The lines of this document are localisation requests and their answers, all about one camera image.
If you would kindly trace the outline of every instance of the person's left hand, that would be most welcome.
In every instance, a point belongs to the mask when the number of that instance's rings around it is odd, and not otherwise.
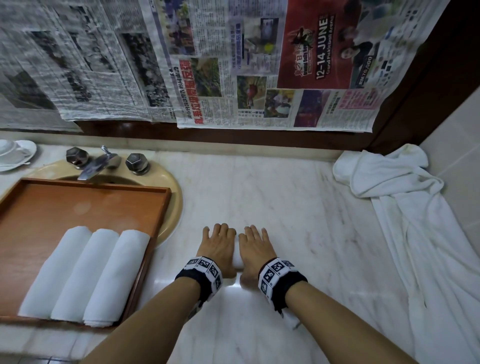
[[[235,229],[229,229],[227,224],[215,224],[212,236],[208,236],[210,229],[204,227],[204,235],[200,248],[198,248],[197,256],[206,256],[212,259],[222,271],[223,278],[235,278],[236,270],[233,268],[233,247]]]

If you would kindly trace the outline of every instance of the faucet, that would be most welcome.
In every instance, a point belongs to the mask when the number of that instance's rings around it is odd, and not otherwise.
[[[102,146],[105,154],[92,160],[78,176],[78,181],[87,181],[99,174],[105,168],[115,169],[120,165],[121,157],[116,153],[110,153],[106,146]]]

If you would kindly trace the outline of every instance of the sink basin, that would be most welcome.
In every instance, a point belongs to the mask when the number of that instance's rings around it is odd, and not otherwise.
[[[165,218],[158,233],[157,244],[162,243],[175,229],[180,221],[183,210],[183,195],[177,180],[165,168],[156,162],[150,162],[150,170],[143,176],[134,175],[124,163],[126,156],[121,156],[120,166],[114,170],[104,169],[98,175],[84,183],[117,183],[135,184],[154,187],[169,187],[172,191],[170,203]],[[26,177],[42,178],[47,180],[76,181],[81,171],[65,160],[45,165]]]

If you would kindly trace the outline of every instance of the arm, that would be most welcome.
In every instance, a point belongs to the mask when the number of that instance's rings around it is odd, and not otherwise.
[[[209,237],[209,228],[205,227],[197,252],[197,256],[214,260],[224,278],[236,276],[232,267],[235,235],[227,224],[216,224]],[[199,298],[200,284],[196,280],[176,279],[115,329],[82,364],[166,363]]]
[[[277,255],[262,229],[246,227],[239,235],[245,264],[243,285],[257,286],[262,267]],[[332,364],[414,364],[412,358],[369,324],[307,282],[298,282],[285,295],[288,308],[311,333]]]

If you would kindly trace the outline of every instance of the wooden tray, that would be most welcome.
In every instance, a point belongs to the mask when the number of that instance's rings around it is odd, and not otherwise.
[[[119,234],[136,229],[150,235],[116,326],[126,320],[135,311],[170,196],[170,189],[163,187],[20,179],[0,201],[0,321],[45,322],[17,313],[43,263],[65,231],[75,226]]]

